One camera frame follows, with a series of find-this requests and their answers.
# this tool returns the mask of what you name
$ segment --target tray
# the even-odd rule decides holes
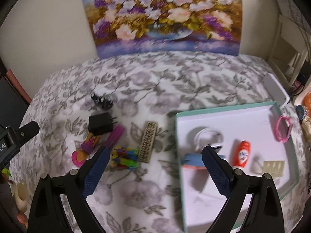
[[[229,163],[232,158],[231,152],[236,151],[241,141],[247,140],[251,143],[250,158],[244,168],[244,172],[248,175],[261,176],[255,174],[253,170],[253,162],[258,158],[264,161],[286,161],[284,176],[275,180],[281,200],[297,185],[298,163],[292,138],[290,137],[284,144],[276,140],[273,132],[281,115],[275,102],[193,110],[176,115],[176,141],[185,232],[205,233],[226,201],[226,198],[219,194],[207,171],[181,167],[183,156],[194,152],[194,136],[203,128],[209,127],[223,134],[223,148],[219,154],[225,155]],[[280,130],[285,133],[286,129],[286,123],[282,121]],[[202,194],[201,190],[206,180],[207,188],[205,187]],[[242,225],[251,196],[251,194],[246,196],[233,229]]]

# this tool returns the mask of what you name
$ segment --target wall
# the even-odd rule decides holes
[[[267,59],[277,25],[275,0],[243,0],[240,52]],[[33,97],[53,72],[95,58],[81,0],[19,0],[0,28],[0,55]]]

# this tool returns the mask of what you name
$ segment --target canvas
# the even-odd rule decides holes
[[[83,0],[99,57],[195,50],[238,55],[242,0]]]

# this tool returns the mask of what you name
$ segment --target floral tablecloth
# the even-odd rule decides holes
[[[88,117],[101,113],[90,94],[105,94],[114,101],[112,115],[126,127],[119,145],[137,148],[146,121],[156,121],[158,130],[150,163],[135,171],[108,167],[87,202],[110,233],[182,232],[174,114],[269,101],[261,84],[267,72],[270,67],[258,57],[173,51],[91,60],[62,70],[46,80],[27,110],[22,125],[35,120],[40,133],[12,160],[11,173],[27,184],[32,199],[40,174],[61,176],[75,168],[71,154],[87,135]],[[304,209],[309,163],[292,104],[284,112],[294,124],[300,176],[281,202],[287,232]],[[66,197],[63,205],[79,232]]]

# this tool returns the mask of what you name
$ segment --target red glue bottle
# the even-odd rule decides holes
[[[244,168],[248,161],[250,153],[251,153],[251,144],[247,141],[242,141],[233,159],[234,165],[233,169]]]

